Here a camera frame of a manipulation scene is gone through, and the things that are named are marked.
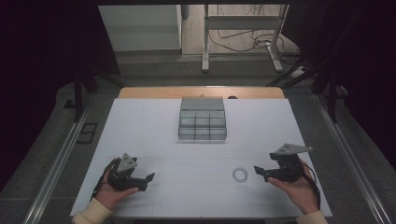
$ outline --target gray floor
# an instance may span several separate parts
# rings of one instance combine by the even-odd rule
[[[162,63],[155,60],[146,63],[120,65],[122,77],[114,77],[127,86],[265,86],[274,77],[274,71],[267,57],[249,58],[218,57],[211,61],[209,73],[202,73],[198,58],[168,58]],[[79,188],[90,165],[92,155],[105,126],[112,102],[120,89],[97,77],[99,91],[94,94],[90,112],[85,120],[87,129],[97,125],[90,142],[90,136],[80,134],[74,144],[60,179],[50,195],[40,223],[70,223],[69,216]],[[308,79],[290,89],[284,90],[290,100],[305,143],[315,149],[310,154],[320,178],[326,199],[330,203],[333,217],[329,223],[377,223],[361,193],[347,162],[340,152],[321,114],[318,102],[310,92],[313,79]],[[0,223],[22,223],[29,208],[46,178],[54,158],[62,147],[73,125],[74,110],[64,109],[67,100],[74,98],[73,85],[58,91],[57,104],[42,133],[32,149],[0,193]],[[342,100],[336,107],[338,125],[351,145],[355,157],[363,167],[375,192],[396,220],[396,173],[383,157],[380,150],[350,116]],[[290,219],[270,219],[265,223],[285,223]],[[136,223],[229,223],[230,220],[137,220]],[[262,220],[233,220],[232,223],[263,223]],[[113,223],[126,223],[113,219]]]

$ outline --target beige sleeve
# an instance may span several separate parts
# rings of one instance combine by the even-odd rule
[[[78,212],[72,219],[73,224],[100,224],[111,215],[111,211],[105,208],[95,198],[92,198],[87,208]]]
[[[327,221],[321,211],[310,213],[303,217],[298,217],[296,221],[298,224],[327,224]]]

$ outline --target table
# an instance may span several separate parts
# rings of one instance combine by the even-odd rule
[[[230,93],[238,99],[227,99]],[[224,143],[192,144],[177,139],[179,97],[186,95],[225,98],[228,136]],[[133,177],[156,175],[147,191],[118,206],[116,217],[297,217],[301,212],[287,195],[264,183],[253,168],[278,168],[269,152],[285,142],[304,145],[289,100],[278,88],[123,89],[113,103],[71,216],[88,204],[109,161],[127,152],[137,157]],[[308,153],[300,157],[313,167]],[[238,167],[247,170],[244,183],[233,179],[233,170]],[[331,216],[323,193],[321,198],[324,215]]]

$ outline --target right hand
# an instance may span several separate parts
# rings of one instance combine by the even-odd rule
[[[303,160],[300,161],[303,163],[305,174],[312,179],[309,169],[306,166],[306,162]],[[300,177],[300,179],[292,183],[285,183],[272,177],[269,177],[268,181],[275,187],[285,191],[291,201],[301,210],[304,215],[317,212],[319,210],[317,205],[317,196],[312,190],[312,187],[309,185],[308,181],[306,181],[303,177]]]

